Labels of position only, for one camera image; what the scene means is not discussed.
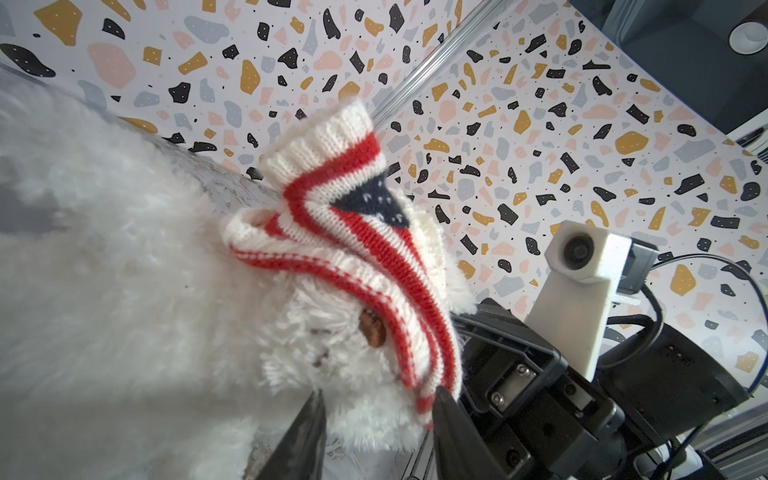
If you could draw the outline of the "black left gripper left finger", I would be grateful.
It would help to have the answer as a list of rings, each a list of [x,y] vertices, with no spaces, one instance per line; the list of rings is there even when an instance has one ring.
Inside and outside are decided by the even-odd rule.
[[[256,480],[320,480],[326,446],[326,408],[313,392],[264,464]]]

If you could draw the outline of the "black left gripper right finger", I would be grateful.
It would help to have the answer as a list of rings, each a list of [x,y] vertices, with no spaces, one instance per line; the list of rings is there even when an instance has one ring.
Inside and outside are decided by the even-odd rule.
[[[439,479],[506,479],[466,412],[444,386],[436,390],[432,419]]]

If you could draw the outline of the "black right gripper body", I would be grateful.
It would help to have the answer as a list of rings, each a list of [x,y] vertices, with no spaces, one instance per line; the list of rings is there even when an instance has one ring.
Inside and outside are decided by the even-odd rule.
[[[615,479],[622,408],[493,301],[451,316],[465,344],[460,402],[504,479]]]

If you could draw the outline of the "white plush teddy bear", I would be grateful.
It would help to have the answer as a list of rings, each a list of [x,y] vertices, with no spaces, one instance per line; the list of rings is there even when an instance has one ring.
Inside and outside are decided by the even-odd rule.
[[[410,449],[430,427],[361,301],[224,243],[237,213],[280,206],[275,187],[271,208],[221,212],[149,136],[13,79],[1,188],[3,478],[240,479],[255,436],[317,390],[348,448]]]

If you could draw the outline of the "red white striped knit sweater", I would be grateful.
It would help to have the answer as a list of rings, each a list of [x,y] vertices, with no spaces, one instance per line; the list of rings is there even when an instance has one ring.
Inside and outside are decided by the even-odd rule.
[[[475,298],[435,217],[387,184],[387,162],[365,104],[347,100],[302,120],[264,155],[274,210],[243,210],[223,240],[242,262],[309,274],[350,294],[379,319],[396,372],[429,423],[436,392],[460,392],[452,313]]]

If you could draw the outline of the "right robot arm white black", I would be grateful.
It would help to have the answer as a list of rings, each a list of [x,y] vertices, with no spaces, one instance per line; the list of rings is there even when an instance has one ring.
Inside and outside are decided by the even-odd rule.
[[[501,479],[649,479],[681,474],[680,435],[748,399],[671,326],[635,364],[585,379],[498,304],[453,322],[467,343],[461,403],[470,441]]]

